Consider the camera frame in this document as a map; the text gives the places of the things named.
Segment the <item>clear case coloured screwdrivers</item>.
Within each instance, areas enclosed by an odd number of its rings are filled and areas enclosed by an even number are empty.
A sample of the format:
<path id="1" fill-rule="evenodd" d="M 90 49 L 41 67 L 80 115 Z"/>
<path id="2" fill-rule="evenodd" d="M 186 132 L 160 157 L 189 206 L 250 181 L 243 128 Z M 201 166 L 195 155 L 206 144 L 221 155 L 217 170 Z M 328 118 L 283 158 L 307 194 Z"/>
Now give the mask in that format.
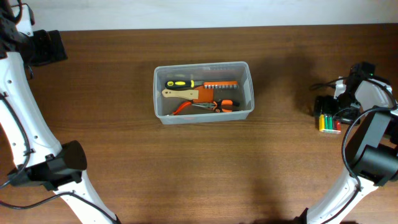
<path id="1" fill-rule="evenodd" d="M 339 134 L 341 132 L 341 123 L 332 115 L 321 114 L 318 118 L 318 129 L 322 133 Z"/>

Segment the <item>orange-black long-nose pliers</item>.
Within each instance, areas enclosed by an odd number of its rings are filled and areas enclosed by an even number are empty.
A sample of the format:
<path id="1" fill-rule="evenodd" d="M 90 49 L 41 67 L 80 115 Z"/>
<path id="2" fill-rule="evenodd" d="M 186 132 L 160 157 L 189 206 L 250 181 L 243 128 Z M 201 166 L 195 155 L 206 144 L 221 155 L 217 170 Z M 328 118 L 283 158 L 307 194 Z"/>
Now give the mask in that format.
<path id="1" fill-rule="evenodd" d="M 240 103 L 233 100 L 220 100 L 212 103 L 193 103 L 192 106 L 212 110 L 215 113 L 230 113 L 237 111 Z"/>

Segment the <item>orange perforated bit holder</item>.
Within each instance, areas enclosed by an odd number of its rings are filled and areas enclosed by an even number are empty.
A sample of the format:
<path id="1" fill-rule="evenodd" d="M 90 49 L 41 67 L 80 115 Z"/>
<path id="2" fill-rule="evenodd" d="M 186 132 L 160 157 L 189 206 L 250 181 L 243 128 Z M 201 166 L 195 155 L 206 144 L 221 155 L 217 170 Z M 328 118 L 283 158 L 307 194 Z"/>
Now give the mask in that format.
<path id="1" fill-rule="evenodd" d="M 238 89 L 237 81 L 205 82 L 203 86 L 207 89 Z"/>

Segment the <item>file with black-yellow handle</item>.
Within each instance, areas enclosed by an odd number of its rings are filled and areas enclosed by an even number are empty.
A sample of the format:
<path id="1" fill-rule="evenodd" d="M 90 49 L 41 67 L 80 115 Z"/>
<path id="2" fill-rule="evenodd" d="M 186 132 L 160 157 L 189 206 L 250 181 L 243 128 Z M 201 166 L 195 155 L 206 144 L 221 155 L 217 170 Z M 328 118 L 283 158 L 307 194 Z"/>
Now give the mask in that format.
<path id="1" fill-rule="evenodd" d="M 165 82 L 165 87 L 170 90 L 182 90 L 182 89 L 193 89 L 195 87 L 201 86 L 205 81 L 195 81 L 195 80 L 170 80 Z"/>

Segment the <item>small red-handled cutters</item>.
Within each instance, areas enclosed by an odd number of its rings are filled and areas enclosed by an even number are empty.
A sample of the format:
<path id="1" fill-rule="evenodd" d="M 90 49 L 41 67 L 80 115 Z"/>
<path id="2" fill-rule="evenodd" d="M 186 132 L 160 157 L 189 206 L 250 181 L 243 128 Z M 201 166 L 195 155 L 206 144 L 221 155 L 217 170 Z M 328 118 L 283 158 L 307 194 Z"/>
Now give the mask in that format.
<path id="1" fill-rule="evenodd" d="M 168 114 L 167 116 L 177 116 L 179 115 L 186 107 L 192 105 L 192 101 L 186 101 L 182 103 L 174 112 Z"/>

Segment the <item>orange scraper wooden handle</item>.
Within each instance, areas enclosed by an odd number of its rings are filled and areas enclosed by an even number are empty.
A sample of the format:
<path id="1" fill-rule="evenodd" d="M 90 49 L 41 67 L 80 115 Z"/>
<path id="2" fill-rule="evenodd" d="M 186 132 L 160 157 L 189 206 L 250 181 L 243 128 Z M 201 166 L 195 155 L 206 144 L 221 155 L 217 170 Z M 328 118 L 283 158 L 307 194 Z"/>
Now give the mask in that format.
<path id="1" fill-rule="evenodd" d="M 214 91 L 204 86 L 196 87 L 193 90 L 169 90 L 164 89 L 162 96 L 166 98 L 183 98 L 194 103 L 212 103 Z"/>

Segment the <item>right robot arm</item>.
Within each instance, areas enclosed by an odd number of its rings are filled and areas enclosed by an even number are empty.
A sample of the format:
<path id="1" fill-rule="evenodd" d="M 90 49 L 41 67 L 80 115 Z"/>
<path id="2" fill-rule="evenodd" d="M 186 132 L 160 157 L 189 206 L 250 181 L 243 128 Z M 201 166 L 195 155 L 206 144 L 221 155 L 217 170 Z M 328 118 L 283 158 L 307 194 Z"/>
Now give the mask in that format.
<path id="1" fill-rule="evenodd" d="M 341 223 L 368 194 L 397 181 L 397 100 L 391 84 L 375 74 L 375 65 L 354 64 L 347 77 L 310 87 L 333 88 L 333 96 L 318 96 L 313 115 L 322 133 L 343 137 L 343 171 L 326 195 L 294 218 L 294 223 Z"/>

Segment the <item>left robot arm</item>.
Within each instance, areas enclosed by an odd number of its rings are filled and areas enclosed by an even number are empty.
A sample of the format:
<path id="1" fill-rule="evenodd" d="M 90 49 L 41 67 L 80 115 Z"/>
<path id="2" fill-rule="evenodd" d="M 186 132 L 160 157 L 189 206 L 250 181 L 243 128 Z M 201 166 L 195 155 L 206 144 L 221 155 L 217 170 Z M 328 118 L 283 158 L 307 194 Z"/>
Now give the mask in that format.
<path id="1" fill-rule="evenodd" d="M 58 141 L 30 90 L 32 67 L 68 58 L 59 31 L 34 31 L 34 24 L 27 4 L 1 1 L 1 127 L 15 164 L 1 188 L 41 185 L 53 196 L 31 208 L 62 198 L 82 223 L 119 223 L 88 178 L 81 144 Z"/>

